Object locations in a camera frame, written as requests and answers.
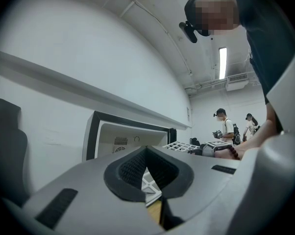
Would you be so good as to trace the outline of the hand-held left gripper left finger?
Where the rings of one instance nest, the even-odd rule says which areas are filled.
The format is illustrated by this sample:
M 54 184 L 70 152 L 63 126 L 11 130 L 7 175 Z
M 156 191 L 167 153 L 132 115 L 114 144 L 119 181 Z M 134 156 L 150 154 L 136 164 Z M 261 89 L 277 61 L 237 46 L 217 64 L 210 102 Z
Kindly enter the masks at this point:
M 41 188 L 18 207 L 5 205 L 28 232 L 163 232 L 146 202 L 128 202 L 104 181 L 108 165 L 129 151 L 80 163 Z

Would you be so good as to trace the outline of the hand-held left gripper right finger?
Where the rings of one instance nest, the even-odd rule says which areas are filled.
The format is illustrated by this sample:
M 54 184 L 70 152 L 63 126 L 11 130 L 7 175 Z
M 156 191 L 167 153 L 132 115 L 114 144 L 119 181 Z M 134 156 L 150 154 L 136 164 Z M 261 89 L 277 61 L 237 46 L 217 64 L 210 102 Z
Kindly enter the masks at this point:
M 171 205 L 177 217 L 184 221 L 189 220 L 203 211 L 221 192 L 231 179 L 239 163 L 223 159 L 198 156 L 194 150 L 180 151 L 173 147 L 164 146 L 161 149 L 175 158 L 182 158 L 194 172 L 194 179 L 186 193 L 178 197 L 177 205 Z M 161 223 L 161 190 L 154 177 L 146 170 L 146 206 L 152 219 L 164 227 Z

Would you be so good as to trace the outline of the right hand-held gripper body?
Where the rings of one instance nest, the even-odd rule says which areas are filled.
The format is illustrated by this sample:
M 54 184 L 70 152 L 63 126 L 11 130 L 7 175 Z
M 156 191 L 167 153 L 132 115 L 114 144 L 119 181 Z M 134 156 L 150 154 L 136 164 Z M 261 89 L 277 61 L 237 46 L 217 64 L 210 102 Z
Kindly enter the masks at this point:
M 231 144 L 223 141 L 210 141 L 206 142 L 202 148 L 202 156 L 214 157 L 214 153 L 219 150 L 227 149 Z

